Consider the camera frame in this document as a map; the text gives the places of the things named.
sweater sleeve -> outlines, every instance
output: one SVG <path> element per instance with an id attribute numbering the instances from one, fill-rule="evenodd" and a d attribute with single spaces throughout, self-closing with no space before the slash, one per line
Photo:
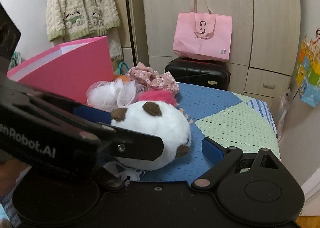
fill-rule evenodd
<path id="1" fill-rule="evenodd" d="M 120 26 L 115 0 L 101 0 L 99 5 L 102 9 L 106 29 Z"/>
<path id="2" fill-rule="evenodd" d="M 61 0 L 47 0 L 46 26 L 50 42 L 65 36 L 64 14 L 62 14 Z"/>

wooden floor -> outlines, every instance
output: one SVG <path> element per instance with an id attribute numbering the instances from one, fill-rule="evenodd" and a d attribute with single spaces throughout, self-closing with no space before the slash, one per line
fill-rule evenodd
<path id="1" fill-rule="evenodd" d="M 320 228 L 320 216 L 299 216 L 297 224 L 301 228 Z"/>

white plush toy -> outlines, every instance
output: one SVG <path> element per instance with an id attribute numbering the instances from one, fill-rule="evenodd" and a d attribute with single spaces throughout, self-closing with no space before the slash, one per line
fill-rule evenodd
<path id="1" fill-rule="evenodd" d="M 118 157 L 120 163 L 138 170 L 156 170 L 185 156 L 191 144 L 187 119 L 172 105 L 162 101 L 138 101 L 111 112 L 111 125 L 162 139 L 164 150 L 155 161 Z"/>

teal handle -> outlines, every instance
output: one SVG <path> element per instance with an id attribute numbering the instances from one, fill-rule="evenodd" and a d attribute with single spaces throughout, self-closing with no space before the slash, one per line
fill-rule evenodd
<path id="1" fill-rule="evenodd" d="M 121 73 L 121 67 L 122 65 L 124 65 L 126 68 L 127 68 L 127 71 L 129 70 L 129 67 L 128 65 L 125 63 L 125 62 L 121 62 L 118 66 L 118 74 L 121 74 L 121 75 L 125 75 L 125 73 Z"/>

black suitcase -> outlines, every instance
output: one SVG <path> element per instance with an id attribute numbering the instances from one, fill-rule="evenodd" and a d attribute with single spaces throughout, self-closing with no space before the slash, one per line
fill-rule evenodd
<path id="1" fill-rule="evenodd" d="M 165 72 L 170 72 L 177 82 L 227 90 L 230 72 L 227 65 L 219 61 L 199 61 L 176 58 L 169 62 Z"/>

